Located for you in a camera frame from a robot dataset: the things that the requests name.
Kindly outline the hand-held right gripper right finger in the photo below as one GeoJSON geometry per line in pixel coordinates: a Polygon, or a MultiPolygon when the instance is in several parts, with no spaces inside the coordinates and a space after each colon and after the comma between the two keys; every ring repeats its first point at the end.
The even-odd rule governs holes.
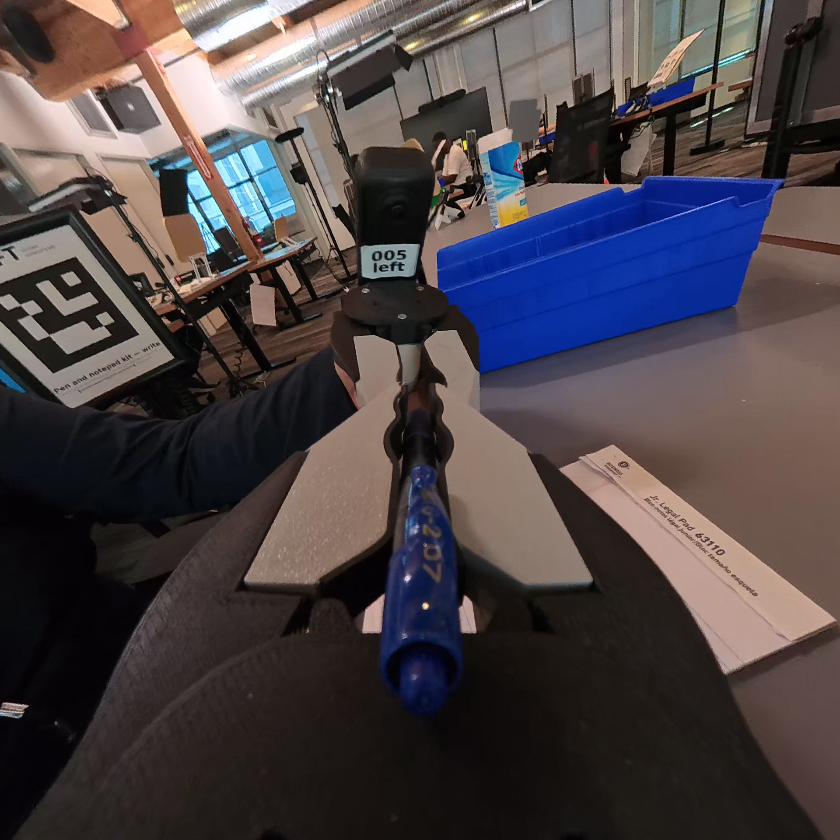
{"type": "Polygon", "coordinates": [[[454,391],[431,391],[442,484],[472,630],[507,603],[594,583],[529,451],[454,391]]]}

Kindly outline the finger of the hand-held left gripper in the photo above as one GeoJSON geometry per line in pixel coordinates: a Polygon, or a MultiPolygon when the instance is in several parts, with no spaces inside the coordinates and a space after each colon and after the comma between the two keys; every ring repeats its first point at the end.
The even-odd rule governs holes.
{"type": "Polygon", "coordinates": [[[454,329],[435,331],[423,345],[433,369],[443,376],[447,396],[480,407],[480,373],[454,329]]]}
{"type": "Polygon", "coordinates": [[[397,346],[375,335],[358,335],[353,348],[359,377],[355,383],[359,410],[374,403],[392,406],[402,392],[402,363],[397,346]]]}

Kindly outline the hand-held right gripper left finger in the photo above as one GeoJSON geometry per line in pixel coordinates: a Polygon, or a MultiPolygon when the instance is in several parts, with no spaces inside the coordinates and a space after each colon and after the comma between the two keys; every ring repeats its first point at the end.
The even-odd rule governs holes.
{"type": "Polygon", "coordinates": [[[341,602],[359,632],[382,598],[400,478],[392,433],[402,388],[384,391],[302,457],[245,573],[245,591],[341,602]]]}

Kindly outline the blue retractable pen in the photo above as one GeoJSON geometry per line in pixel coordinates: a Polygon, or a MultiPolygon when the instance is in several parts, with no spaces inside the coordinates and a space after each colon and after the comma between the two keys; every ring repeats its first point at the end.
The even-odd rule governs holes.
{"type": "Polygon", "coordinates": [[[445,705],[463,667],[459,567],[439,485],[434,416],[412,398],[406,407],[380,671],[407,712],[428,718],[445,705]]]}

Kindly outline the large blue plastic bin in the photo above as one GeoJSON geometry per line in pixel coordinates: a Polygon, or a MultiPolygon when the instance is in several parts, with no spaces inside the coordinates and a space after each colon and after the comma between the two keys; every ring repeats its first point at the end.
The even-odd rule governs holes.
{"type": "Polygon", "coordinates": [[[487,373],[734,307],[782,180],[648,177],[437,252],[487,373]]]}

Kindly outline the white lined legal pad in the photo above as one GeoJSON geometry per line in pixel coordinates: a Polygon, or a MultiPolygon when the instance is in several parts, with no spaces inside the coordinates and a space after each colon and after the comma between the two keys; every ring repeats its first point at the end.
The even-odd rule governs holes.
{"type": "Polygon", "coordinates": [[[561,468],[646,552],[733,674],[838,628],[829,612],[618,447],[561,468]]]}

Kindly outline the wooden office desk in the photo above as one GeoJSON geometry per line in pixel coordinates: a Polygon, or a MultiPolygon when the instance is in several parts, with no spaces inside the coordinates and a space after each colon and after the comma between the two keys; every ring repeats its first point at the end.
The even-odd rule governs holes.
{"type": "Polygon", "coordinates": [[[637,126],[657,119],[665,120],[665,138],[663,149],[662,175],[673,175],[676,163],[677,117],[681,113],[689,112],[707,102],[707,96],[722,87],[722,83],[714,83],[698,91],[693,91],[681,98],[671,99],[651,108],[626,115],[612,121],[608,139],[627,141],[637,126]]]}
{"type": "Polygon", "coordinates": [[[309,315],[303,313],[289,291],[280,267],[290,265],[299,284],[309,294],[310,301],[319,301],[312,283],[300,261],[300,256],[313,247],[314,240],[306,239],[302,244],[273,251],[262,259],[254,260],[221,272],[211,279],[196,280],[186,290],[170,289],[170,300],[163,300],[152,305],[159,316],[173,315],[183,321],[199,323],[202,318],[215,310],[223,313],[227,324],[233,331],[241,347],[250,354],[262,373],[270,373],[294,364],[292,357],[281,362],[270,362],[259,345],[252,329],[235,306],[235,300],[249,293],[251,288],[268,293],[267,301],[270,313],[276,314],[276,297],[280,295],[281,309],[289,317],[289,322],[281,322],[279,331],[288,331],[322,317],[321,311],[309,315]]]}

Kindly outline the grey desk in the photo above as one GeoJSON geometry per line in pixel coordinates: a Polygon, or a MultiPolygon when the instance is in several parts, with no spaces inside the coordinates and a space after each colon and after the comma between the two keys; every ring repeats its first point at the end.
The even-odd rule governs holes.
{"type": "Polygon", "coordinates": [[[838,618],[838,189],[777,193],[738,304],[482,376],[564,466],[616,445],[838,618]]]}

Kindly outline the disinfecting wipes canister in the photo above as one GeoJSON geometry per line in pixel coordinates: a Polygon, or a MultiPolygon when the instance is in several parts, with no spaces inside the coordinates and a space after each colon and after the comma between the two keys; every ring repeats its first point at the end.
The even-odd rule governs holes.
{"type": "Polygon", "coordinates": [[[493,230],[529,218],[520,144],[486,136],[478,141],[479,164],[493,230]]]}

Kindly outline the black studio light panel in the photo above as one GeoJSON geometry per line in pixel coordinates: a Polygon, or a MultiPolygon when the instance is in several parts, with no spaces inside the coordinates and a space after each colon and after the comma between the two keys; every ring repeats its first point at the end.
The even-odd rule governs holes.
{"type": "Polygon", "coordinates": [[[327,64],[332,89],[340,93],[343,107],[352,110],[395,85],[398,70],[410,70],[413,57],[396,42],[389,30],[362,46],[343,53],[327,64]]]}

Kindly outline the black box speaker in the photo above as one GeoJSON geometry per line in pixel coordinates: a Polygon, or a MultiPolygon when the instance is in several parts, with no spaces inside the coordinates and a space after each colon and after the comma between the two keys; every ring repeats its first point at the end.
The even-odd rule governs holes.
{"type": "Polygon", "coordinates": [[[158,180],[163,217],[189,214],[187,173],[181,169],[163,168],[158,171],[158,180]]]}

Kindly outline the black mesh office chair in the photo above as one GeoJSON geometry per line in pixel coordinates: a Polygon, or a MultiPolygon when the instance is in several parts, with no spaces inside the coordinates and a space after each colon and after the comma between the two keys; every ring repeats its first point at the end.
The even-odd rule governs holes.
{"type": "Polygon", "coordinates": [[[594,98],[572,108],[556,109],[548,183],[597,183],[604,178],[604,158],[612,121],[612,105],[594,98]]]}

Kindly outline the black framed marker sign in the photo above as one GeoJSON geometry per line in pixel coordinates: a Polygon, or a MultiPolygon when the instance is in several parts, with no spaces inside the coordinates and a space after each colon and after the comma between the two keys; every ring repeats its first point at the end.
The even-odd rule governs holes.
{"type": "Polygon", "coordinates": [[[2,386],[103,408],[186,365],[165,322],[77,212],[2,226],[2,386]]]}

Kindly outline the wooden support post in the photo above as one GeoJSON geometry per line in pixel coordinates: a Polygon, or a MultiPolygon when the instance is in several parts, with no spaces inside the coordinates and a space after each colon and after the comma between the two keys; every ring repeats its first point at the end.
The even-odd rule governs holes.
{"type": "Polygon", "coordinates": [[[203,178],[247,260],[250,263],[261,262],[264,258],[262,251],[252,239],[244,218],[208,152],[201,134],[197,131],[166,75],[165,69],[152,53],[151,42],[147,35],[141,27],[129,25],[124,29],[115,28],[112,31],[112,38],[122,57],[134,62],[139,68],[176,132],[183,149],[203,178]]]}

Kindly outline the black wall speaker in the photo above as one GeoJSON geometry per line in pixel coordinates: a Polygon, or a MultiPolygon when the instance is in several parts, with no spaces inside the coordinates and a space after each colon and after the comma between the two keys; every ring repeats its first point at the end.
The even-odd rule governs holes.
{"type": "Polygon", "coordinates": [[[161,126],[161,121],[144,91],[135,85],[99,87],[93,90],[114,128],[140,135],[161,126]]]}

